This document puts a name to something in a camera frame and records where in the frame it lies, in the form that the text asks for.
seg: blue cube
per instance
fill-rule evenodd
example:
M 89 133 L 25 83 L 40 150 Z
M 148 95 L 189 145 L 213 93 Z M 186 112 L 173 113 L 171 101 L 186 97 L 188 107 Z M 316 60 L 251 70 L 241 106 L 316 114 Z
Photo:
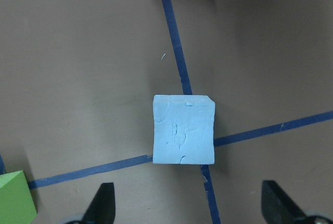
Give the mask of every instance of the blue cube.
M 155 95 L 153 163 L 213 164 L 215 103 L 202 95 Z

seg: tape strip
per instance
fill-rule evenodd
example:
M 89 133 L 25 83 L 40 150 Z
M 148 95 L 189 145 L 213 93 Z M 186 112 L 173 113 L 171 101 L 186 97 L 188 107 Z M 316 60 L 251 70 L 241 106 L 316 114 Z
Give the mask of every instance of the tape strip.
M 171 0 L 162 0 L 166 22 L 168 24 L 173 51 L 175 53 L 179 76 L 181 77 L 183 93 L 192 95 L 191 84 L 189 82 L 184 53 L 182 49 L 181 38 L 178 33 L 177 23 Z
M 289 122 L 285 122 L 285 123 L 281 123 L 281 124 L 276 124 L 276 125 L 259 128 L 259 129 L 254 129 L 254 130 L 250 130 L 250 131 L 246 131 L 243 133 L 238 133 L 238 134 L 234 134 L 234 135 L 230 135 L 230 136 L 226 136 L 226 137 L 216 138 L 216 139 L 214 139 L 214 146 L 218 147 L 218 146 L 222 146 L 222 145 L 226 145 L 226 144 L 231 144 L 234 142 L 240 142 L 240 141 L 244 141 L 244 140 L 248 140 L 248 139 L 252 139 L 252 138 L 256 138 L 256 137 L 262 137 L 265 135 L 270 135 L 270 134 L 274 134 L 274 133 L 278 133 L 278 132 L 282 132 L 282 131 L 287 131 L 290 129 L 296 129 L 299 127 L 303 127 L 303 126 L 311 125 L 311 124 L 315 124 L 315 123 L 320 123 L 320 122 L 327 121 L 327 120 L 333 120 L 333 111 L 329 111 L 329 112 L 325 112 L 325 113 L 321 113 L 321 114 L 317 114 L 317 115 L 313 115 L 313 116 L 308 116 L 308 117 L 300 118 L 297 120 L 293 120 L 293 121 L 289 121 Z
M 6 173 L 6 167 L 5 167 L 5 163 L 2 160 L 2 157 L 0 155 L 0 175 L 3 175 Z
M 173 46 L 173 51 L 175 53 L 175 58 L 177 62 L 178 72 L 181 77 L 183 93 L 185 95 L 192 95 L 191 84 L 189 81 L 185 58 L 183 54 L 181 39 L 178 33 L 177 23 L 175 14 L 173 12 L 171 0 L 162 0 L 166 22 L 168 23 L 169 33 L 171 37 L 171 42 Z M 205 178 L 204 189 L 206 190 L 209 210 L 211 213 L 213 224 L 220 224 L 219 210 L 217 208 L 213 183 L 210 177 L 209 166 L 201 166 L 201 174 Z
M 114 163 L 107 163 L 107 164 L 99 165 L 96 167 L 85 168 L 85 169 L 77 170 L 74 172 L 69 172 L 69 173 L 65 173 L 65 174 L 61 174 L 61 175 L 57 175 L 57 176 L 51 176 L 51 177 L 47 177 L 44 179 L 30 181 L 30 182 L 28 182 L 28 185 L 29 185 L 29 189 L 32 190 L 32 189 L 37 189 L 37 188 L 61 183 L 64 181 L 75 180 L 75 179 L 79 179 L 79 178 L 94 175 L 94 174 L 105 173 L 105 172 L 109 172 L 109 171 L 114 171 L 114 170 L 118 170 L 118 169 L 122 169 L 122 168 L 128 168 L 128 167 L 132 167 L 135 165 L 150 163 L 150 162 L 152 162 L 152 155 L 150 155 L 150 156 L 142 155 L 142 156 L 137 156 L 137 157 L 133 157 L 130 159 L 117 161 Z

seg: table surface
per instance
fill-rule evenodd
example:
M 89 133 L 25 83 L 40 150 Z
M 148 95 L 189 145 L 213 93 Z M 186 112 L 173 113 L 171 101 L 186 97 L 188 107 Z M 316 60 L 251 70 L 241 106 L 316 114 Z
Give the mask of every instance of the table surface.
M 172 2 L 215 138 L 332 110 L 333 0 Z M 182 94 L 161 0 L 1 0 L 0 16 L 8 172 L 33 181 L 152 154 L 153 96 Z M 265 223 L 263 179 L 333 216 L 332 125 L 216 147 L 222 222 Z M 211 223 L 199 166 L 145 163 L 32 190 L 33 224 L 83 213 L 102 182 L 115 184 L 115 223 Z

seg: blue painter's tape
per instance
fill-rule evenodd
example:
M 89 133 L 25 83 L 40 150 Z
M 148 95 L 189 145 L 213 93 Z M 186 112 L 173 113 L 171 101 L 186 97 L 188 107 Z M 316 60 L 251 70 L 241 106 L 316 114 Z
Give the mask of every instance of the blue painter's tape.
M 179 36 L 175 14 L 173 12 L 171 0 L 162 0 L 166 22 L 168 24 L 173 51 L 175 53 L 179 76 L 181 77 L 183 93 L 192 95 L 191 84 L 188 77 L 185 58 L 183 54 L 181 38 Z
M 210 177 L 209 167 L 208 165 L 201 165 L 201 173 L 204 177 L 204 189 L 206 190 L 206 195 L 208 199 L 208 205 L 210 210 L 210 215 L 212 217 L 213 224 L 221 224 L 219 210 L 217 208 L 214 188 L 212 183 L 212 178 Z
M 214 146 L 218 147 L 218 146 L 222 146 L 222 145 L 226 145 L 226 144 L 231 144 L 234 142 L 240 142 L 240 141 L 244 141 L 244 140 L 248 140 L 248 139 L 252 139 L 252 138 L 256 138 L 256 137 L 262 137 L 265 135 L 270 135 L 270 134 L 274 134 L 274 133 L 278 133 L 278 132 L 282 132 L 282 131 L 287 131 L 290 129 L 296 129 L 299 127 L 303 127 L 303 126 L 311 125 L 311 124 L 315 124 L 315 123 L 320 123 L 320 122 L 327 121 L 327 120 L 333 120 L 333 111 L 300 118 L 300 119 L 293 120 L 290 122 L 267 126 L 267 127 L 263 127 L 263 128 L 259 128 L 259 129 L 254 129 L 254 130 L 250 130 L 250 131 L 246 131 L 243 133 L 238 133 L 238 134 L 234 134 L 234 135 L 230 135 L 230 136 L 226 136 L 226 137 L 216 138 L 216 139 L 214 139 Z
M 0 155 L 0 175 L 3 175 L 6 173 L 6 167 L 5 167 L 5 163 L 2 160 L 2 157 Z
M 79 179 L 79 178 L 94 175 L 94 174 L 105 173 L 105 172 L 109 172 L 109 171 L 113 171 L 113 170 L 117 170 L 117 169 L 127 168 L 127 167 L 144 164 L 144 163 L 150 163 L 150 162 L 152 162 L 152 155 L 150 155 L 150 156 L 142 155 L 142 156 L 137 156 L 137 157 L 133 157 L 130 159 L 126 159 L 126 160 L 117 161 L 114 163 L 107 163 L 107 164 L 99 165 L 96 167 L 85 168 L 85 169 L 77 170 L 74 172 L 69 172 L 66 174 L 61 174 L 61 175 L 57 175 L 57 176 L 47 177 L 44 179 L 30 181 L 30 182 L 28 182 L 28 185 L 29 185 L 30 190 L 32 190 L 32 189 L 36 189 L 36 188 L 41 188 L 41 187 L 61 183 L 64 181 L 75 180 L 75 179 Z

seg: block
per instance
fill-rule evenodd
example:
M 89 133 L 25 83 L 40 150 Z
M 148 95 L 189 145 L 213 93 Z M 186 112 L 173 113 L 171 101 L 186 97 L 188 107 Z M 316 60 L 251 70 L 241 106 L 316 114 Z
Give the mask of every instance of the block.
M 30 224 L 36 215 L 23 171 L 0 175 L 0 224 Z
M 215 103 L 203 95 L 155 95 L 153 163 L 213 164 Z

